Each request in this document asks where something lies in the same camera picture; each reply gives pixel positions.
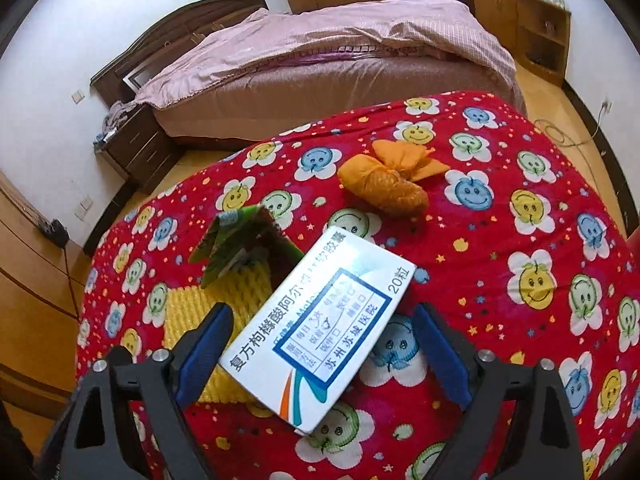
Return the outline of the white medicine box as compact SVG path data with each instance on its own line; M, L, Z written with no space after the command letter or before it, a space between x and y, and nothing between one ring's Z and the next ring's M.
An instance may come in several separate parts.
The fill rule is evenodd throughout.
M340 398L412 281L416 265L331 226L219 359L299 434Z

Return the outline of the small orange bag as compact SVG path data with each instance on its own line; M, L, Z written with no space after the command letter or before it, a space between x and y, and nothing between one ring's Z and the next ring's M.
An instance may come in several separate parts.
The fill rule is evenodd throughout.
M407 141L375 140L374 155L357 154L337 169L343 188L391 216L418 214L428 206L420 182L450 170L434 148Z

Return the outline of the yellow foam net mat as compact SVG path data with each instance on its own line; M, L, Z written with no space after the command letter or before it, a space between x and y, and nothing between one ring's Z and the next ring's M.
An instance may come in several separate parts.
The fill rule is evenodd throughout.
M171 349L185 332L193 330L204 320L217 302L228 304L233 312L232 341L244 330L271 294L271 273L265 258L236 264L206 288L193 285L171 289L167 298L163 345ZM255 398L217 366L198 400L229 404L250 403Z

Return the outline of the green mosquito coil box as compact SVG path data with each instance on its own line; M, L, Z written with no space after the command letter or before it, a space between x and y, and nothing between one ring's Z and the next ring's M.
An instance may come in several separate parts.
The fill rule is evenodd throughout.
M189 262L204 266L201 289L206 289L247 259L265 259L277 278L285 278L304 255L266 206L253 205L217 214Z

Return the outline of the red smiley flower blanket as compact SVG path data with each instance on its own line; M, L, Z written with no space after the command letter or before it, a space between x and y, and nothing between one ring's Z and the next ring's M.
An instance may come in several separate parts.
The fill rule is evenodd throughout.
M375 140L434 148L450 167L420 182L428 206L391 216L337 169ZM186 420L221 479L417 479L456 428L409 336L428 301L505 361L558 364L589 479L639 474L639 265L604 203L551 141L488 92L351 110L239 151L130 211L100 240L86 283L76 372L116 344L163 346L168 292L198 286L189 257L217 214L269 208L300 249L339 226L416 274L386 341L312 436L257 403L198 402Z

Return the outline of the red bin with green rim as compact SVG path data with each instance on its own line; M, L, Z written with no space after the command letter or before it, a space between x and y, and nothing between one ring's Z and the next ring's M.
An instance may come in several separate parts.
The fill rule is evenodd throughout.
M640 226L634 229L626 240L631 255L634 257L634 263L640 264Z

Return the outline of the dark wooden nightstand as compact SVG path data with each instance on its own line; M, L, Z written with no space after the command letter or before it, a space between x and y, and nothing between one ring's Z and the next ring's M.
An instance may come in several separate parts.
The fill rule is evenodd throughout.
M138 107L126 122L96 144L94 152L145 194L155 190L183 154L149 106Z

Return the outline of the clothes on nightstand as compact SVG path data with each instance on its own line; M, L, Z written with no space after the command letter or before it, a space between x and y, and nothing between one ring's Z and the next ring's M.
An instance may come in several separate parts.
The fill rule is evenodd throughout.
M116 101L111 105L106 116L103 118L101 132L93 141L93 148L99 151L106 141L134 114L137 104L134 101Z

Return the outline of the dark wooden headboard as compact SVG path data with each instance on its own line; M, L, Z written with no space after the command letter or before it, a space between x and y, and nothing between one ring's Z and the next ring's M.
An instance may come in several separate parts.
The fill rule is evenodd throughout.
M266 0L200 0L182 6L148 28L134 43L90 80L106 105L128 102L165 67L208 35L239 24Z

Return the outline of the pink quilt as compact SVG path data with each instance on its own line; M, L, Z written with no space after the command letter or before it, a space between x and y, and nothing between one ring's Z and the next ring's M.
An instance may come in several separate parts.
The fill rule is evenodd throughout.
M260 9L209 34L137 91L139 104L164 110L245 75L284 62L446 55L488 71L524 105L512 55L457 0L382 0L301 14Z

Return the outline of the corner wooden shelf unit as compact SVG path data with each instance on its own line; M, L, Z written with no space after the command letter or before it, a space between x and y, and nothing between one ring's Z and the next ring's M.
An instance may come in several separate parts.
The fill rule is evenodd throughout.
M516 0L516 4L518 64L561 87L570 50L570 12L544 0Z

